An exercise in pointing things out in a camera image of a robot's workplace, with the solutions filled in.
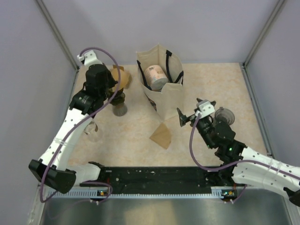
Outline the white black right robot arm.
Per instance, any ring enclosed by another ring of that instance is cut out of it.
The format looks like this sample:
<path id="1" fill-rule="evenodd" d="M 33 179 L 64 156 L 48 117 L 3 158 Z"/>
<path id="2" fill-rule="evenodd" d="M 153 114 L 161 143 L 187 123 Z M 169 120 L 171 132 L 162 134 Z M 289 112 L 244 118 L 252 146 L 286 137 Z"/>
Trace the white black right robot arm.
<path id="1" fill-rule="evenodd" d="M 189 151 L 195 164 L 208 172 L 216 172 L 223 185 L 242 184 L 262 188 L 286 198 L 292 204 L 300 205 L 300 169 L 271 157 L 265 156 L 245 143 L 235 139 L 231 125 L 235 121 L 232 111 L 220 107 L 216 102 L 197 99 L 194 113 L 184 115 L 177 109 L 180 126 L 190 123 L 192 131 Z M 219 167 L 201 165 L 193 153 L 194 132 L 198 131 L 209 149 L 223 162 Z"/>

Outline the olive green coffee dripper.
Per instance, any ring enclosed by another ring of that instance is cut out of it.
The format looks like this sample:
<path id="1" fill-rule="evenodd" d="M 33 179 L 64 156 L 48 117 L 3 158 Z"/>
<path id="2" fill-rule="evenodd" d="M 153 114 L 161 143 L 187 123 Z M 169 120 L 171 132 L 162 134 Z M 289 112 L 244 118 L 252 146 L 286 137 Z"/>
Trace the olive green coffee dripper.
<path id="1" fill-rule="evenodd" d="M 114 96 L 114 98 L 110 101 L 110 104 L 112 104 L 113 106 L 117 106 L 119 104 L 123 104 L 125 102 L 125 94 L 124 94 L 124 89 L 120 89 L 116 92 L 116 95 Z M 114 91 L 112 89 L 109 89 L 107 91 L 107 100 L 109 101 L 112 96 L 114 94 Z"/>

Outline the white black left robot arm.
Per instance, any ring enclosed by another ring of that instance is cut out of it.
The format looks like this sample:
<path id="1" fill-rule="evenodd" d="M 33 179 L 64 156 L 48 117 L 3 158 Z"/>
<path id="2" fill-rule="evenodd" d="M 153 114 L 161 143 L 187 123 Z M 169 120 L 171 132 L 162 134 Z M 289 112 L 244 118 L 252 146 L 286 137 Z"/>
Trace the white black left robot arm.
<path id="1" fill-rule="evenodd" d="M 109 89 L 117 84 L 103 64 L 89 66 L 83 88 L 73 96 L 66 117 L 46 152 L 31 160 L 29 170 L 38 181 L 60 193 L 67 193 L 74 185 L 91 181 L 96 186 L 106 182 L 106 174 L 98 163 L 68 166 L 68 161 L 85 128 L 103 108 Z"/>

